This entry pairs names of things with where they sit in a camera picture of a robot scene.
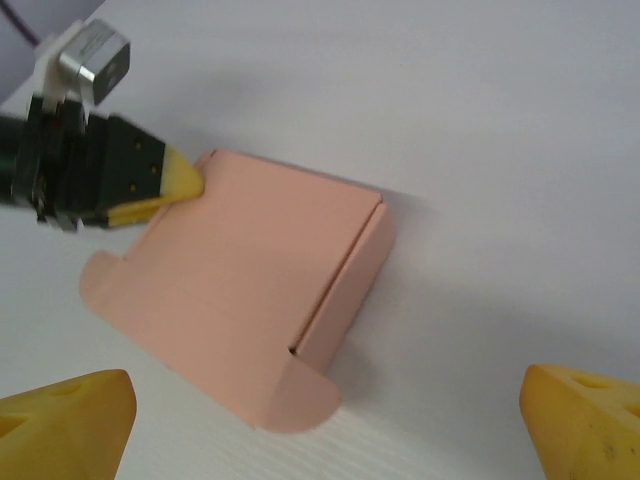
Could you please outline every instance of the gray wall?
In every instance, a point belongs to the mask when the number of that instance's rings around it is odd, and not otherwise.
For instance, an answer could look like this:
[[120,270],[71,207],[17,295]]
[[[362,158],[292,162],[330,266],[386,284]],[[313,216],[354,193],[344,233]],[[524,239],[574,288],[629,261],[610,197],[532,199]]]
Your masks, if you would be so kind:
[[[85,19],[104,0],[9,0],[40,39],[63,32],[74,20]],[[0,15],[0,103],[31,74],[34,54],[13,26]]]

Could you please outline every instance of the white table surface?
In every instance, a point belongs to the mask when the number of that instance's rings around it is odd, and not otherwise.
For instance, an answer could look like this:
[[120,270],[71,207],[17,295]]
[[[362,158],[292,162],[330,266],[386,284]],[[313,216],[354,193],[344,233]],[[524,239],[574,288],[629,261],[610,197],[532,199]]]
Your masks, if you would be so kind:
[[526,367],[640,381],[639,10],[108,0],[96,16],[133,64],[101,110],[193,160],[231,148],[388,190],[398,241],[330,372],[343,407],[275,436],[82,305],[87,257],[139,228],[74,237],[1,210],[0,397],[126,369],[139,413],[119,480],[541,480]]

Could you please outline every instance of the pink cardboard box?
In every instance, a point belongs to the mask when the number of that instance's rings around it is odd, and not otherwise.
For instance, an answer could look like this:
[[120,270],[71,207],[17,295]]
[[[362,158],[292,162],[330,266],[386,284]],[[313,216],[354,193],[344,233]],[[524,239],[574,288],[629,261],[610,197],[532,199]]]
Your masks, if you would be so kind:
[[94,254],[86,305],[247,424],[329,418],[324,373],[395,239],[375,191],[229,151],[205,193],[158,212],[124,258]]

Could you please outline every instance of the robotic arm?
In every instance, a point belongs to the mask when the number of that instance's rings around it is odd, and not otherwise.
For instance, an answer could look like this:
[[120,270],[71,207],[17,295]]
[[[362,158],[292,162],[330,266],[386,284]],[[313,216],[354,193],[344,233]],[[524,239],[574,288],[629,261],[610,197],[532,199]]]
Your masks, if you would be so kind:
[[0,204],[64,231],[148,220],[204,189],[173,148],[118,115],[89,112],[129,71],[130,42],[101,20],[39,48],[26,118],[0,115]]

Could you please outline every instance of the cable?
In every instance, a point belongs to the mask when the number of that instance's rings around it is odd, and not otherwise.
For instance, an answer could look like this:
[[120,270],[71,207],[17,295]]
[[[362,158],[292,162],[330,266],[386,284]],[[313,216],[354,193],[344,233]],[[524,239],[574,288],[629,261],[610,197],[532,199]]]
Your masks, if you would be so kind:
[[0,0],[0,11],[7,17],[7,20],[14,26],[20,35],[31,45],[37,47],[40,44],[38,36],[29,28],[29,26],[22,21],[16,11],[7,3],[6,0]]

